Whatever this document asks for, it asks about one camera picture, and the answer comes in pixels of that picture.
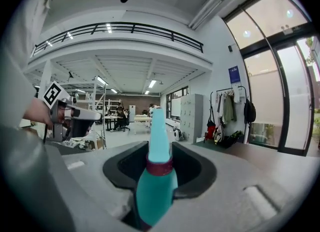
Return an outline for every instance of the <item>cable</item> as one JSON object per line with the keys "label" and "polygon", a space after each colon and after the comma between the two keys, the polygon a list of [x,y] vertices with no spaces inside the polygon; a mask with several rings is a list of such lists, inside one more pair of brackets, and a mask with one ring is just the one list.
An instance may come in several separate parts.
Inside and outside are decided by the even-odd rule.
{"label": "cable", "polygon": [[45,125],[45,129],[44,129],[44,137],[43,137],[43,143],[45,144],[45,142],[46,142],[46,136],[47,136],[47,131],[48,131],[48,125],[46,124]]}

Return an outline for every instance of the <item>person sitting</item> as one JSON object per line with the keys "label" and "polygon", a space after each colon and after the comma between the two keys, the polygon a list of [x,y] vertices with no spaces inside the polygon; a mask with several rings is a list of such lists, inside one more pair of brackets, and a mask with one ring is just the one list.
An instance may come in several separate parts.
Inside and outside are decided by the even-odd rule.
{"label": "person sitting", "polygon": [[129,110],[125,109],[123,112],[124,112],[125,117],[128,118]]}
{"label": "person sitting", "polygon": [[123,108],[121,108],[121,107],[118,108],[117,114],[118,114],[117,122],[115,124],[114,129],[111,130],[110,132],[116,131],[120,125],[122,125],[122,124],[124,124],[126,122],[126,115],[124,113],[124,109]]}
{"label": "person sitting", "polygon": [[122,106],[121,102],[118,103],[118,107],[117,108],[122,108],[124,109],[124,107]]}

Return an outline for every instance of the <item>black backpack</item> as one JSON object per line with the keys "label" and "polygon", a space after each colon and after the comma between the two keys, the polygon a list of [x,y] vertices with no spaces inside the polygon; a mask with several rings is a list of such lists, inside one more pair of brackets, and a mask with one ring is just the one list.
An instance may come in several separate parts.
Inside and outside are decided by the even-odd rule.
{"label": "black backpack", "polygon": [[248,98],[244,105],[244,118],[244,123],[251,123],[256,120],[256,108]]}

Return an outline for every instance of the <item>hanging jacket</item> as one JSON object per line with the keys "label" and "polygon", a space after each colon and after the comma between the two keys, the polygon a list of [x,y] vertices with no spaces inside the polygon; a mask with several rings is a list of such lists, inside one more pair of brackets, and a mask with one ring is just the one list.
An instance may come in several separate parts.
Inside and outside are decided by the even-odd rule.
{"label": "hanging jacket", "polygon": [[225,98],[224,110],[223,110],[223,117],[224,117],[225,124],[230,123],[234,118],[234,107],[233,107],[232,101],[233,100],[231,96],[227,95]]}

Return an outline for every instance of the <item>brick wall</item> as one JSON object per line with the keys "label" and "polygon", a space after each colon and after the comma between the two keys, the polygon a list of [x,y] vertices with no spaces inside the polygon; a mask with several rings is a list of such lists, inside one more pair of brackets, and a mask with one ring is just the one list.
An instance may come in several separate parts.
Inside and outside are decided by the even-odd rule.
{"label": "brick wall", "polygon": [[[99,100],[101,95],[96,95],[95,99]],[[86,98],[85,95],[79,95],[79,99],[84,100]],[[121,103],[125,109],[129,109],[129,105],[135,105],[135,114],[142,114],[142,111],[144,109],[148,110],[149,105],[151,103],[160,106],[160,97],[134,97],[134,96],[117,96],[117,95],[106,95],[105,99],[110,99],[110,100],[119,100],[121,99]],[[88,108],[87,103],[77,103],[77,106],[81,108]]]}

